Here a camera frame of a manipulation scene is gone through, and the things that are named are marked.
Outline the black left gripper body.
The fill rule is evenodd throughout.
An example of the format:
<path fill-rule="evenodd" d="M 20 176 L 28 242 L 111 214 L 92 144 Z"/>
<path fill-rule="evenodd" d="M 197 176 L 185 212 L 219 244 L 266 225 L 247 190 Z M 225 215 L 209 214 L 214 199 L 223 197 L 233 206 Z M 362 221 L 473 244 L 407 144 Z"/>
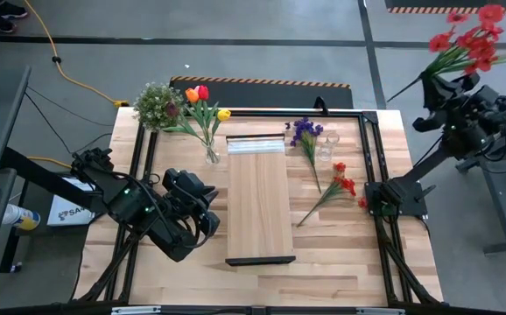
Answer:
<path fill-rule="evenodd" d="M 165 171 L 163 186 L 167 191 L 167 198 L 175 207 L 204 207 L 201 197 L 205 185 L 194 173 L 169 168 Z"/>

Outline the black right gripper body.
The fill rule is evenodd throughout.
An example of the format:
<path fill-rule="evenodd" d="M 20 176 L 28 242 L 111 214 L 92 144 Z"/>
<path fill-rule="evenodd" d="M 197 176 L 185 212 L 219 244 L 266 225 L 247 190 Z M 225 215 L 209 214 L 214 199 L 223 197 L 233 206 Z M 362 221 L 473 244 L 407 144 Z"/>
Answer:
<path fill-rule="evenodd" d="M 443 105 L 446 113 L 443 134 L 475 127 L 488 136 L 500 132 L 501 123 L 496 118 L 499 96 L 494 89 L 484 85 L 474 94 L 459 94 L 448 99 Z"/>

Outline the clear glass vase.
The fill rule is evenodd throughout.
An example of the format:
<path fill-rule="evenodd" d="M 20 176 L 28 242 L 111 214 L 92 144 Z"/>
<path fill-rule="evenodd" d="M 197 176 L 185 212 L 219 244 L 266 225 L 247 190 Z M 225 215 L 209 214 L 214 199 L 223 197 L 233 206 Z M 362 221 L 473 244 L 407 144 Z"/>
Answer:
<path fill-rule="evenodd" d="M 213 137 L 209 139 L 205 139 L 202 142 L 203 146 L 206 150 L 206 162 L 209 165 L 217 165 L 220 162 L 220 154 L 217 152 L 215 148 L 215 140 Z"/>
<path fill-rule="evenodd" d="M 334 148 L 337 143 L 340 141 L 340 135 L 332 131 L 327 134 L 325 142 L 320 146 L 318 152 L 318 158 L 321 161 L 330 161 L 334 152 Z"/>

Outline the large red flower bunch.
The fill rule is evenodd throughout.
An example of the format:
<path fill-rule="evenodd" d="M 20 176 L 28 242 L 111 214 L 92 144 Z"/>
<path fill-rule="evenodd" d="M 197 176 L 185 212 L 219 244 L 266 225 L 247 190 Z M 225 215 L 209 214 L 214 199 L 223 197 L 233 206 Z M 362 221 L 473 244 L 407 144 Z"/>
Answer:
<path fill-rule="evenodd" d="M 497 51 L 500 37 L 506 32 L 501 26 L 506 16 L 504 8 L 487 4 L 477 15 L 478 25 L 464 32 L 458 31 L 458 25 L 466 22 L 469 15 L 454 12 L 447 15 L 450 29 L 429 41 L 428 49 L 436 55 L 435 59 L 407 85 L 408 88 L 418 82 L 422 84 L 424 74 L 438 75 L 453 83 L 453 98 L 472 89 L 480 79 L 480 72 L 486 73 L 495 65 L 506 63 L 506 53 Z"/>

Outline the dark maroon artificial tulip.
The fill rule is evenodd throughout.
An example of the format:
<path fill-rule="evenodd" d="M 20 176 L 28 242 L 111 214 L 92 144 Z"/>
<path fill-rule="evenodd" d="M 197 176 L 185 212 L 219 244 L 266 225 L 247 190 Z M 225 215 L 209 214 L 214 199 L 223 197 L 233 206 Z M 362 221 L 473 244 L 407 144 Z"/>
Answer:
<path fill-rule="evenodd" d="M 174 125 L 163 127 L 161 130 L 164 132 L 180 132 L 196 137 L 208 150 L 212 150 L 213 135 L 209 126 L 212 116 L 209 108 L 206 108 L 207 113 L 204 113 L 202 105 L 203 101 L 198 100 L 196 103 L 184 104 L 183 108 L 178 108 L 174 102 L 168 102 L 166 112 L 174 120 Z M 189 118 L 192 118 L 200 127 L 201 136 L 191 126 Z"/>

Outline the yellow artificial tulip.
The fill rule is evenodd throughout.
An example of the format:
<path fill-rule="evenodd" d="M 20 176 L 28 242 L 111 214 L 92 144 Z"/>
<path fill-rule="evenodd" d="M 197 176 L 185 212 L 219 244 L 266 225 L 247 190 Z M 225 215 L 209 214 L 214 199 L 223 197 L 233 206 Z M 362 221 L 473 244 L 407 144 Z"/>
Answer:
<path fill-rule="evenodd" d="M 214 136 L 222 122 L 227 121 L 231 117 L 231 111 L 228 109 L 218 109 L 215 115 L 213 128 L 211 129 L 211 138 L 209 149 L 214 152 Z"/>

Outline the orange artificial tulip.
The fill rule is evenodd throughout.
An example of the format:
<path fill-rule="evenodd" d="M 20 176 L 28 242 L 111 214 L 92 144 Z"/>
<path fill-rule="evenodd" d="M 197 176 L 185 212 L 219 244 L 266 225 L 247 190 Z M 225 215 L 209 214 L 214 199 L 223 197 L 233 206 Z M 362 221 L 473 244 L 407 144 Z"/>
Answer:
<path fill-rule="evenodd" d="M 197 92 L 195 92 L 193 90 L 193 88 L 188 88 L 185 91 L 185 94 L 186 94 L 187 103 L 188 103 L 187 112 L 197 122 L 198 126 L 200 127 L 200 130 L 202 132 L 202 136 L 197 135 L 197 137 L 200 138 L 200 142 L 202 144 L 202 142 L 204 141 L 204 135 L 203 135 L 203 130 L 202 130 L 202 120 L 201 120 L 200 114 L 197 111 L 197 101 L 199 100 L 199 96 L 198 96 Z M 211 109 L 210 109 L 210 113 L 211 113 L 211 119 L 210 119 L 210 122 L 211 122 L 212 117 L 213 117 L 213 113 L 212 113 Z"/>

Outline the red artificial tulip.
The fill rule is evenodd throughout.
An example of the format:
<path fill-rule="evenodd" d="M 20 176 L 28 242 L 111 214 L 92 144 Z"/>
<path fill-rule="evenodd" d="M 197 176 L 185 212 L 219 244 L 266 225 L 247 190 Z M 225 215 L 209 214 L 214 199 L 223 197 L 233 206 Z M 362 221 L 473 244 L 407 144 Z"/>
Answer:
<path fill-rule="evenodd" d="M 208 88 L 204 85 L 200 85 L 200 90 L 197 94 L 199 96 L 199 100 L 197 101 L 197 111 L 200 114 L 202 120 L 202 130 L 205 140 L 211 137 L 209 133 L 211 113 L 207 105 L 207 99 L 209 97 Z"/>

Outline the small red flower bunch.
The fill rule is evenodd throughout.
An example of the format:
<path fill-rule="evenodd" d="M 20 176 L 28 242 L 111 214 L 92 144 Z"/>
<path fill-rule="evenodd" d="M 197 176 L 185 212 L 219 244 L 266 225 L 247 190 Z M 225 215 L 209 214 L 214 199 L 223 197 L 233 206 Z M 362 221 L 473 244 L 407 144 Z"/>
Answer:
<path fill-rule="evenodd" d="M 319 198 L 313 204 L 307 214 L 295 224 L 296 228 L 304 225 L 315 213 L 319 211 L 320 207 L 336 200 L 356 201 L 357 206 L 361 209 L 368 208 L 368 200 L 364 196 L 359 196 L 355 188 L 355 181 L 346 176 L 347 166 L 340 162 L 333 164 L 331 181 L 325 191 L 320 193 Z"/>

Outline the purple artificial flower bunch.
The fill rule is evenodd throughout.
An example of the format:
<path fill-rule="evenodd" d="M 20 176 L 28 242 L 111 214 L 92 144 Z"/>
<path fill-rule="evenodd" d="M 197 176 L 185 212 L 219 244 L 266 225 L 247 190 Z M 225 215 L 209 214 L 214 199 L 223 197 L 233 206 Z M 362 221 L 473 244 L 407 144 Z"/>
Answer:
<path fill-rule="evenodd" d="M 308 117 L 302 117 L 294 122 L 286 122 L 285 130 L 292 132 L 292 139 L 289 144 L 293 148 L 300 148 L 311 167 L 318 191 L 321 192 L 319 177 L 315 168 L 315 149 L 318 136 L 324 128 L 315 124 Z"/>

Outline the wooden board tray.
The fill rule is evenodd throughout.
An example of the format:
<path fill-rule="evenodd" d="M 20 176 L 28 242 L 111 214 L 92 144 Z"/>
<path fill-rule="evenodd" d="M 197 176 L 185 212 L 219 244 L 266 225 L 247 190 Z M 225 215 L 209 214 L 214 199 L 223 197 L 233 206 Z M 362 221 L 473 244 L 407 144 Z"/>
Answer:
<path fill-rule="evenodd" d="M 286 170 L 285 135 L 227 136 L 230 266 L 296 260 Z"/>

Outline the green potted plant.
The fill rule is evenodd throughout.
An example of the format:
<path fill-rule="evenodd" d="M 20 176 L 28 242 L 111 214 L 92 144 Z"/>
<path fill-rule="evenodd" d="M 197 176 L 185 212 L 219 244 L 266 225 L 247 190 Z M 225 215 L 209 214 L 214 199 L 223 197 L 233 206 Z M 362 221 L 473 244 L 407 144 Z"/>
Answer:
<path fill-rule="evenodd" d="M 146 83 L 134 102 L 134 117 L 150 131 L 173 126 L 174 120 L 166 112 L 168 102 L 174 102 L 182 109 L 184 98 L 178 89 L 167 84 Z"/>

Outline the black striped-edge floor mat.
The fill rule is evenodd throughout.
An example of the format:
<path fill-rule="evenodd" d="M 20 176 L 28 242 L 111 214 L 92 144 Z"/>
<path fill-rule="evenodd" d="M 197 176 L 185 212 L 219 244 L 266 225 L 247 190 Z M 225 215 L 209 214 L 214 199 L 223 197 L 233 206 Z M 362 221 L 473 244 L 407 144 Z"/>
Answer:
<path fill-rule="evenodd" d="M 394 14 L 475 14 L 487 4 L 504 8 L 506 0 L 384 0 L 389 13 Z"/>
<path fill-rule="evenodd" d="M 218 102 L 228 108 L 312 109 L 319 98 L 330 109 L 354 107 L 347 83 L 179 75 L 169 85 L 180 92 L 203 85 L 210 105 Z"/>

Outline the black clamp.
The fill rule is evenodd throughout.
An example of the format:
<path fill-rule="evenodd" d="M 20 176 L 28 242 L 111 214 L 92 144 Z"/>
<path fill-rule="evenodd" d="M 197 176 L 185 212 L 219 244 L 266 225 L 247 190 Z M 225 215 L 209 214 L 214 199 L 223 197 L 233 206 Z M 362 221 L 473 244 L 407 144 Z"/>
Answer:
<path fill-rule="evenodd" d="M 320 113 L 323 116 L 328 116 L 329 115 L 329 110 L 327 108 L 327 104 L 326 104 L 326 102 L 324 101 L 324 99 L 321 96 L 317 96 L 316 97 L 315 102 L 313 104 L 313 108 L 314 109 L 319 109 Z"/>

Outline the white printed box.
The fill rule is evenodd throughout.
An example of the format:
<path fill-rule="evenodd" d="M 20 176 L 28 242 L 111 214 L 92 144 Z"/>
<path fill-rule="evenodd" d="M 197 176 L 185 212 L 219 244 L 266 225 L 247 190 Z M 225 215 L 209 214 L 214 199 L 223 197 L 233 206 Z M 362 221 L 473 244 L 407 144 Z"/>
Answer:
<path fill-rule="evenodd" d="M 47 225 L 51 227 L 88 225 L 96 214 L 58 195 L 53 196 Z"/>

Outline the black diagonal support bar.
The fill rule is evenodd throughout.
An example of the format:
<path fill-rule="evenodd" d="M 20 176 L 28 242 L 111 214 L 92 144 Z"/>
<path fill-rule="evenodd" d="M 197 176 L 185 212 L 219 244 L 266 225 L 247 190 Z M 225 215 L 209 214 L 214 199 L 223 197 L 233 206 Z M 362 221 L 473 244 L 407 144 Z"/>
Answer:
<path fill-rule="evenodd" d="M 10 147 L 4 149 L 0 168 L 14 169 L 22 179 L 87 209 L 90 209 L 99 198 L 97 193 L 82 191 Z"/>

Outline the white yellow spray can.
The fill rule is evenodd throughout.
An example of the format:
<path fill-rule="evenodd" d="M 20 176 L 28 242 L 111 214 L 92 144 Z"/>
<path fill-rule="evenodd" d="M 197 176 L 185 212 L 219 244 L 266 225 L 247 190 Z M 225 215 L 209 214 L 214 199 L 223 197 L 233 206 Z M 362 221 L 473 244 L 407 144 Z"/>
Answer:
<path fill-rule="evenodd" d="M 12 204 L 7 205 L 2 219 L 3 225 L 11 225 L 24 231 L 34 230 L 39 223 L 38 213 Z"/>

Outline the black table frame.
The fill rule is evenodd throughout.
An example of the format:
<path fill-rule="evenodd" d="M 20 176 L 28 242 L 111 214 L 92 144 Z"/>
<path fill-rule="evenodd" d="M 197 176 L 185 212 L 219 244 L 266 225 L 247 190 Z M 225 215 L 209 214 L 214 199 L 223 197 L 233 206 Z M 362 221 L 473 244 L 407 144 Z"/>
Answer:
<path fill-rule="evenodd" d="M 191 136 L 160 133 L 156 142 L 152 172 L 163 175 L 166 168 L 194 172 L 207 185 L 216 186 L 220 194 L 212 209 L 221 225 L 206 244 L 194 250 L 182 262 L 174 262 L 144 238 L 137 250 L 134 276 L 130 290 L 133 305 L 254 305 L 254 306 L 385 306 L 386 294 L 375 223 L 357 199 L 339 200 L 324 206 L 303 227 L 292 228 L 293 248 L 297 259 L 290 264 L 230 267 L 227 255 L 227 135 L 280 133 L 290 110 L 275 109 L 251 112 L 231 109 L 231 118 L 218 129 L 215 145 L 221 154 L 219 164 L 207 164 L 204 149 Z M 360 117 L 368 119 L 369 147 L 376 179 L 381 179 L 378 157 L 369 125 L 371 114 L 379 122 L 386 167 L 391 177 L 404 175 L 411 169 L 401 114 L 397 110 L 367 111 Z M 113 131 L 112 162 L 116 170 L 127 172 L 132 162 L 138 122 L 128 109 L 117 114 Z M 325 131 L 335 131 L 340 142 L 332 162 L 317 162 L 322 189 L 326 187 L 332 163 L 343 162 L 347 175 L 355 181 L 356 192 L 363 194 L 367 180 L 358 117 L 313 117 Z M 292 224 L 299 222 L 310 210 L 319 194 L 313 183 L 306 158 L 286 145 L 286 163 L 291 202 Z M 427 291 L 443 300 L 432 246 L 420 220 L 400 217 L 398 226 L 404 258 L 411 271 Z M 74 298 L 87 293 L 112 258 L 117 224 L 101 217 L 89 226 L 82 251 L 80 277 Z"/>

